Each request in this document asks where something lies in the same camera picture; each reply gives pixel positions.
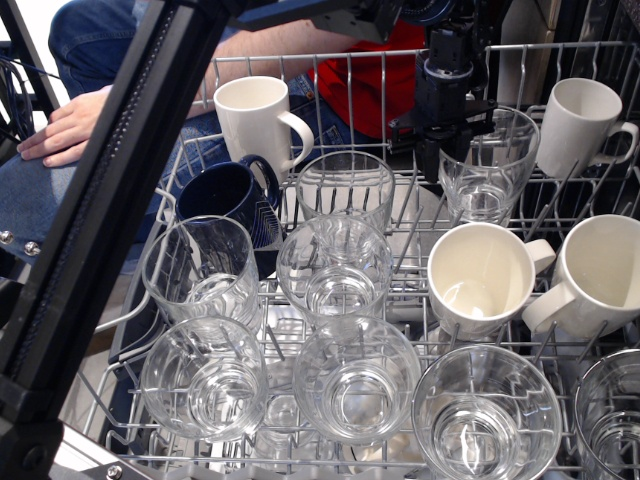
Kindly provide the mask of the person's bare forearm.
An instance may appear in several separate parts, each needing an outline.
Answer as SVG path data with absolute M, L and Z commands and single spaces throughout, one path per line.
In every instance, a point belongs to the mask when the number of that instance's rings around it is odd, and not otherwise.
M 312 57 L 341 53 L 358 40 L 298 20 L 257 32 L 239 31 L 220 43 L 209 62 L 188 116 L 213 111 L 216 89 L 248 75 L 294 78 L 311 68 Z

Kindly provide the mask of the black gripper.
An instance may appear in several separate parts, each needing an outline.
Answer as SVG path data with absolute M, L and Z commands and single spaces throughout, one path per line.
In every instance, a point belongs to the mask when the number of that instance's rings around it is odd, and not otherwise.
M 450 146 L 449 156 L 464 162 L 473 137 L 492 128 L 496 102 L 467 98 L 488 81 L 481 46 L 475 27 L 431 28 L 416 55 L 414 107 L 389 123 L 390 148 L 417 148 L 429 183 L 438 181 L 441 148 Z

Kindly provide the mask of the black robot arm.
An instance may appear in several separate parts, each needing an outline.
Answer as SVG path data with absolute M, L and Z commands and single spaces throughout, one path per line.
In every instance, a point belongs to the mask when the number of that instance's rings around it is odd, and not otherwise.
M 293 20 L 381 40 L 399 18 L 487 29 L 477 1 L 157 1 L 134 38 L 1 338 L 1 475 L 45 479 L 59 418 L 101 311 L 227 25 Z

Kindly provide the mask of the person's bare hand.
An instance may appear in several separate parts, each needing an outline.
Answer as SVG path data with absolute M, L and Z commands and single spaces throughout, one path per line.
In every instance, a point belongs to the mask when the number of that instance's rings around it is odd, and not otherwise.
M 56 109 L 47 125 L 17 146 L 24 161 L 41 160 L 48 168 L 62 167 L 80 160 L 112 86 L 78 95 Z

